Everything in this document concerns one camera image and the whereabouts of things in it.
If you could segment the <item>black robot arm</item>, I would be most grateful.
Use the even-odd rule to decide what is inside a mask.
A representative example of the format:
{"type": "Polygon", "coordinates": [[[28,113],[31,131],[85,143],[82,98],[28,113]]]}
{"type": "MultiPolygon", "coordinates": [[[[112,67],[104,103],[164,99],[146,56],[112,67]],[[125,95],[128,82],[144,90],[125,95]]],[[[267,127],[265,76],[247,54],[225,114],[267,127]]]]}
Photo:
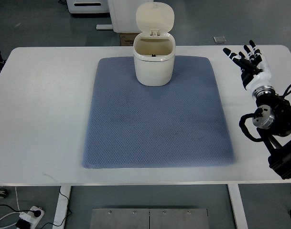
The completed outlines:
{"type": "Polygon", "coordinates": [[[291,104],[285,99],[290,93],[291,84],[283,95],[276,94],[269,85],[256,88],[256,111],[239,121],[248,139],[265,144],[270,153],[269,167],[282,179],[291,179],[291,104]]]}

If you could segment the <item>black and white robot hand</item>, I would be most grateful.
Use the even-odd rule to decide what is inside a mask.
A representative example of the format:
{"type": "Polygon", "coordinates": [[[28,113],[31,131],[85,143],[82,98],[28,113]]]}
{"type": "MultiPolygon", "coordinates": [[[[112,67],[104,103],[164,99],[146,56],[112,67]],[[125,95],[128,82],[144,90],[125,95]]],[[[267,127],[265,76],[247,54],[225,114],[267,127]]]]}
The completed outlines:
{"type": "Polygon", "coordinates": [[[243,46],[247,56],[243,52],[237,54],[228,48],[224,48],[223,52],[240,68],[244,89],[253,91],[259,86],[269,84],[271,71],[258,46],[252,40],[249,41],[249,45],[251,48],[243,46]]]}

